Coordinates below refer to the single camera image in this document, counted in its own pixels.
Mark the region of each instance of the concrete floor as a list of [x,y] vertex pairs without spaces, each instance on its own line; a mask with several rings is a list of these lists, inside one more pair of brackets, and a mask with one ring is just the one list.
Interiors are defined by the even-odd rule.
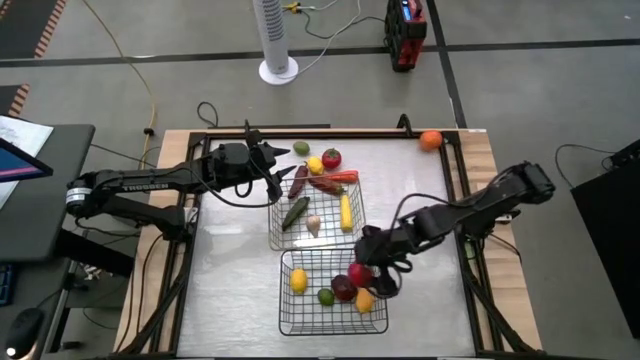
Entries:
[[[305,4],[324,4],[308,0]],[[260,50],[250,0],[93,1],[128,55]],[[363,14],[383,17],[384,0],[364,0]],[[596,40],[637,37],[640,4],[625,0],[437,1],[448,44]],[[355,13],[342,0],[314,17],[329,34]],[[292,49],[323,43],[303,33],[304,19],[287,15]],[[378,46],[382,28],[367,21],[338,37],[336,47]],[[427,43],[433,44],[429,35]],[[79,0],[70,0],[46,58],[117,56],[103,29]],[[619,149],[640,133],[639,47],[506,50],[450,54],[469,127],[486,128],[499,167],[539,162],[558,186],[554,199],[523,209],[517,244],[544,348],[553,354],[637,359],[600,260],[566,184],[554,165],[568,142]],[[307,64],[312,58],[299,59]],[[213,102],[221,125],[330,123],[334,127],[391,127],[407,113],[416,127],[454,127],[436,53],[420,57],[409,74],[391,71],[386,55],[330,56],[283,88],[257,78],[258,60],[141,65],[158,103],[157,131],[201,128],[198,102]],[[144,87],[126,65],[0,69],[0,84],[31,85],[23,116],[43,124],[91,123],[94,142],[130,155],[142,148],[149,117]],[[574,182],[600,171],[599,154],[567,150],[561,164]],[[133,168],[92,149],[86,170]],[[121,225],[100,219],[111,228]],[[102,319],[117,323],[117,314]],[[87,348],[54,357],[103,355],[114,334],[81,316],[65,337]]]

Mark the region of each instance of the cucumber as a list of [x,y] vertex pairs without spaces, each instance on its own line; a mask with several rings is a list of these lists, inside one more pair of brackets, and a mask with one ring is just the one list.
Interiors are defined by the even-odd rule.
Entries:
[[287,230],[291,225],[293,225],[293,222],[296,221],[296,219],[299,218],[307,209],[310,200],[311,199],[309,199],[308,196],[305,196],[298,199],[298,201],[293,204],[291,209],[287,212],[287,215],[284,217],[284,221],[282,222],[282,231]]

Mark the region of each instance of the metal wire basket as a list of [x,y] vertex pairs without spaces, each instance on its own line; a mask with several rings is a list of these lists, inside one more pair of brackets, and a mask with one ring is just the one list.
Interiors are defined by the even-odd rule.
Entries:
[[[305,181],[304,187],[295,199],[289,200],[287,195],[295,179],[284,179],[280,186],[283,196],[269,208],[269,246],[276,251],[303,249],[322,246],[339,246],[353,244],[362,236],[362,227],[366,223],[364,204],[360,182],[355,184],[341,183],[344,193],[349,196],[353,231],[343,232],[340,228],[340,196],[327,194],[311,186]],[[307,210],[295,220],[293,225],[282,231],[282,222],[287,212],[304,196],[310,198]],[[307,230],[306,221],[311,215],[321,219],[320,231],[315,238]]]
[[[323,306],[320,289],[331,289],[336,275],[346,275],[354,261],[352,249],[289,250],[282,254],[280,266],[280,319],[283,335],[353,335],[382,334],[389,327],[387,301],[376,299],[369,313],[361,314],[354,302],[335,300]],[[307,273],[304,294],[294,294],[290,278],[294,269]]]

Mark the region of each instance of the yellow lemon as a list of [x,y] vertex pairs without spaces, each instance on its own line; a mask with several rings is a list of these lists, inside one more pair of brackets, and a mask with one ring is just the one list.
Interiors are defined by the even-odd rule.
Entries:
[[309,168],[309,171],[311,171],[313,175],[322,175],[322,172],[324,171],[324,165],[322,165],[322,160],[320,160],[320,158],[317,156],[313,156],[309,158],[309,161],[307,161],[307,167]]
[[295,269],[291,273],[291,290],[302,294],[307,289],[307,273],[302,269]]
[[358,296],[356,297],[356,309],[358,309],[361,314],[371,312],[374,302],[375,299],[373,298],[373,295],[371,295],[367,290],[363,288],[358,289]]

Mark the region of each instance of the lime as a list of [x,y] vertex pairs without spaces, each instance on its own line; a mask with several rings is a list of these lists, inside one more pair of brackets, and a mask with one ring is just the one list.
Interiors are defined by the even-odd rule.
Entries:
[[309,153],[309,144],[307,144],[304,141],[296,141],[293,144],[293,150],[296,152],[296,154],[298,155],[307,155]]
[[320,300],[320,304],[324,306],[333,305],[333,292],[329,289],[320,289],[320,291],[318,291],[318,300]]

